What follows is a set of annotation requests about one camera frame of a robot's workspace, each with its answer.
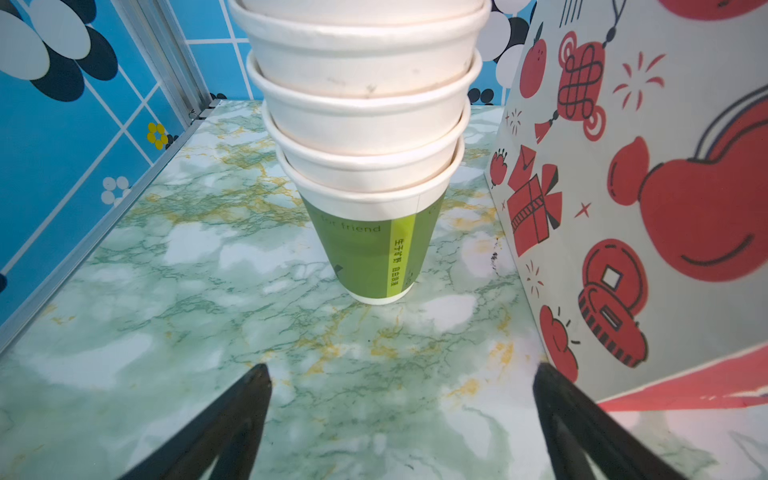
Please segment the red white paper bag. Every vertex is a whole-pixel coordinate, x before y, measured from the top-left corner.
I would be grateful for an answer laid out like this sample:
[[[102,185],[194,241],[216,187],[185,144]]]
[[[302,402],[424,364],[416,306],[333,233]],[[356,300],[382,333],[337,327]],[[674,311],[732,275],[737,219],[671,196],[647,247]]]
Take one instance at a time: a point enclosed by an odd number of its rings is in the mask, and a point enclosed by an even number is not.
[[[766,403],[765,2],[537,2],[487,179],[546,357],[593,401]]]

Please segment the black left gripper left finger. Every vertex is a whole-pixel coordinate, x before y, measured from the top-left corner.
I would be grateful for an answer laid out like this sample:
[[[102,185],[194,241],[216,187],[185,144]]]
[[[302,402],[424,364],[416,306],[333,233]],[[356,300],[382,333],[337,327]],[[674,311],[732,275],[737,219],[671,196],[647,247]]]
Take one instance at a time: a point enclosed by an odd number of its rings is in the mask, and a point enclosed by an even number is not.
[[[272,395],[268,367],[258,364],[124,479],[248,479]]]

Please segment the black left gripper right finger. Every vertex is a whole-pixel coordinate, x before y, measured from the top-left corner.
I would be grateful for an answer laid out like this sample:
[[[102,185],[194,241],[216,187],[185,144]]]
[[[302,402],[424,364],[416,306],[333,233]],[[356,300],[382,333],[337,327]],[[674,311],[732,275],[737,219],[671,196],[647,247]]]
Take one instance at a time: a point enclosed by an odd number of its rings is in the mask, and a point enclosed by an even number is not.
[[[538,365],[533,395],[557,479],[680,479],[549,363]]]

